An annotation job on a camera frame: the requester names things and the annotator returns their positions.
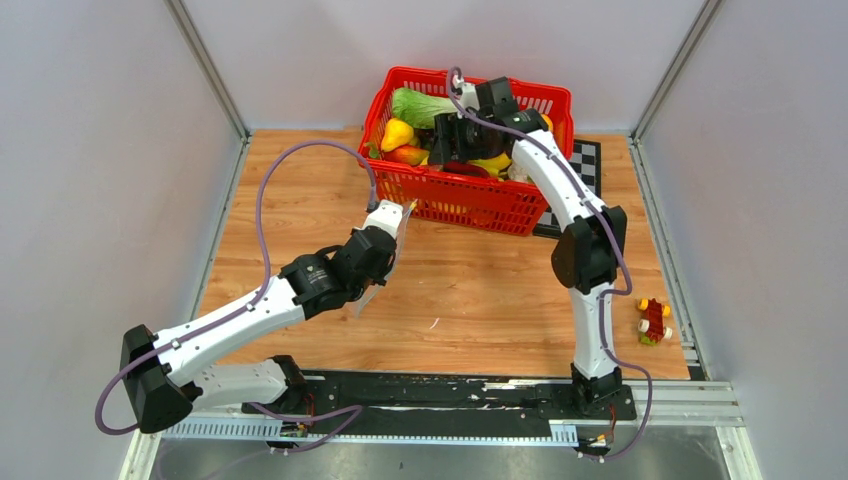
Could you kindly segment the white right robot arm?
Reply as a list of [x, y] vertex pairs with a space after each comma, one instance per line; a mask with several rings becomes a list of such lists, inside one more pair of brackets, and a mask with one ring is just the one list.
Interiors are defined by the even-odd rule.
[[446, 93], [455, 109], [434, 118], [429, 164], [467, 163], [504, 153], [529, 175], [559, 223], [551, 265], [574, 311], [570, 402], [580, 415], [596, 417], [623, 385], [605, 316], [617, 275], [626, 270], [627, 215], [620, 207], [608, 207], [585, 185], [541, 114], [519, 108], [507, 78], [474, 85], [454, 67], [447, 73]]

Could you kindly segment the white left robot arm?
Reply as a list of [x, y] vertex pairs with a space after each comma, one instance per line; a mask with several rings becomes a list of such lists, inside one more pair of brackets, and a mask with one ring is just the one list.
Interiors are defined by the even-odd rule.
[[166, 430], [194, 409], [231, 403], [273, 404], [298, 411], [306, 386], [276, 359], [220, 365], [218, 359], [264, 335], [359, 300], [384, 285], [397, 252], [400, 226], [367, 222], [343, 245], [297, 257], [252, 294], [171, 329], [144, 325], [123, 335], [120, 379], [136, 427]]

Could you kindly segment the clear zip top bag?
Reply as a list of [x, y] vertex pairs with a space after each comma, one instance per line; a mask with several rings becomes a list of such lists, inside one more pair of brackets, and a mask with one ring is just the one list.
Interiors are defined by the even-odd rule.
[[392, 274], [396, 269], [396, 264], [399, 260], [399, 257], [403, 252], [405, 245], [405, 237], [406, 233], [403, 238], [395, 240], [396, 246], [394, 253], [390, 256], [388, 265], [380, 273], [379, 281], [374, 281], [371, 286], [368, 286], [361, 298], [358, 299], [355, 303], [355, 306], [352, 308], [353, 316], [355, 318], [359, 318], [362, 315], [363, 311], [368, 306], [368, 304], [377, 296], [378, 293], [383, 290], [383, 288], [388, 283], [389, 279], [391, 278]]

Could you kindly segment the yellow pear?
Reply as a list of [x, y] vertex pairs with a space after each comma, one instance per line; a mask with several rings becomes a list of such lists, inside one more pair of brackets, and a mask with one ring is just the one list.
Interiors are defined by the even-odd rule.
[[390, 118], [384, 129], [380, 142], [382, 152], [391, 152], [399, 147], [408, 145], [415, 137], [415, 129], [398, 118]]

